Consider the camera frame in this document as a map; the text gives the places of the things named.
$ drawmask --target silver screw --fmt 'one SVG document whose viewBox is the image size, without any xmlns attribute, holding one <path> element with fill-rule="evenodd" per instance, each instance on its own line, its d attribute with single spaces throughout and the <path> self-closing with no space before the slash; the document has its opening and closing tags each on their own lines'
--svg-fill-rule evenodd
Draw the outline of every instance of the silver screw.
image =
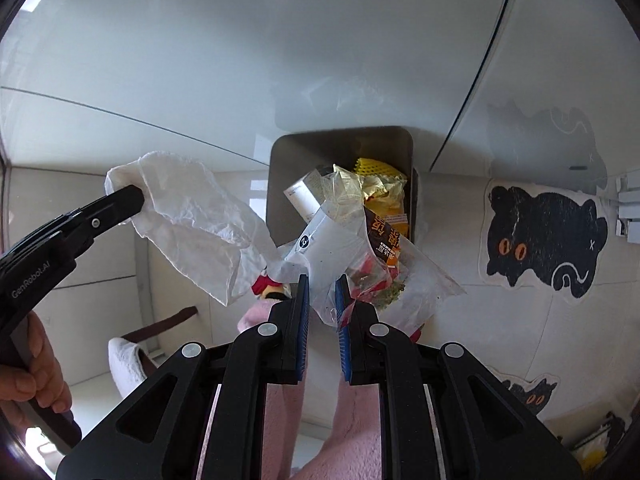
<svg viewBox="0 0 640 480">
<path fill-rule="evenodd" d="M 189 343 L 182 347 L 182 355 L 185 357 L 196 357 L 200 355 L 200 352 L 202 352 L 202 348 L 198 343 Z"/>
<path fill-rule="evenodd" d="M 369 332 L 376 337 L 384 337 L 389 333 L 389 327 L 382 323 L 376 323 L 369 327 Z"/>
<path fill-rule="evenodd" d="M 259 327 L 258 327 L 258 334 L 260 335 L 273 335 L 278 331 L 278 326 L 274 325 L 273 323 L 262 323 Z"/>
<path fill-rule="evenodd" d="M 458 358 L 465 354 L 465 349 L 457 343 L 451 343 L 444 347 L 444 353 L 449 357 Z"/>
</svg>

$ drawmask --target pink pants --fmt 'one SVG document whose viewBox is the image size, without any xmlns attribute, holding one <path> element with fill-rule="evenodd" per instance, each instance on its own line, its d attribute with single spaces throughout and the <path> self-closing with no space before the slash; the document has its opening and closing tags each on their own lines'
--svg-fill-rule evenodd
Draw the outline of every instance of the pink pants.
<svg viewBox="0 0 640 480">
<path fill-rule="evenodd" d="M 278 300 L 259 300 L 238 323 L 242 332 L 267 321 Z M 289 478 L 302 416 L 305 381 L 297 386 L 270 384 L 262 440 L 262 480 Z M 331 435 L 320 453 L 295 480 L 379 480 L 382 477 L 378 387 L 349 386 L 342 381 Z"/>
</svg>

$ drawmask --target tile floor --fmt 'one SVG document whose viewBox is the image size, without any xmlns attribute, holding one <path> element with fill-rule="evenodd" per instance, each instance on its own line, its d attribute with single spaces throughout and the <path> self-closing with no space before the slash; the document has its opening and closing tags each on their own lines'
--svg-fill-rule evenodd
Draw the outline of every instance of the tile floor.
<svg viewBox="0 0 640 480">
<path fill-rule="evenodd" d="M 253 198 L 252 205 L 262 198 L 255 188 L 262 188 L 265 179 L 266 172 L 220 174 L 223 185 L 242 200 Z M 611 406 L 628 408 L 640 391 L 640 246 L 615 237 L 609 212 L 609 241 L 592 290 L 578 305 L 565 303 L 548 287 L 507 290 L 487 285 L 478 271 L 487 182 L 421 176 L 419 246 L 466 294 L 439 308 L 420 342 L 440 346 L 459 341 L 485 365 L 527 380 L 545 373 L 559 377 L 543 419 L 557 433 L 575 434 L 585 420 L 598 420 Z M 156 319 L 190 304 L 200 312 L 161 337 L 166 352 L 187 340 L 215 345 L 236 336 L 236 324 L 253 301 L 251 295 L 223 307 L 181 276 L 155 248 L 150 250 L 150 269 Z M 339 378 L 335 332 L 313 318 L 305 420 L 331 425 Z"/>
</svg>

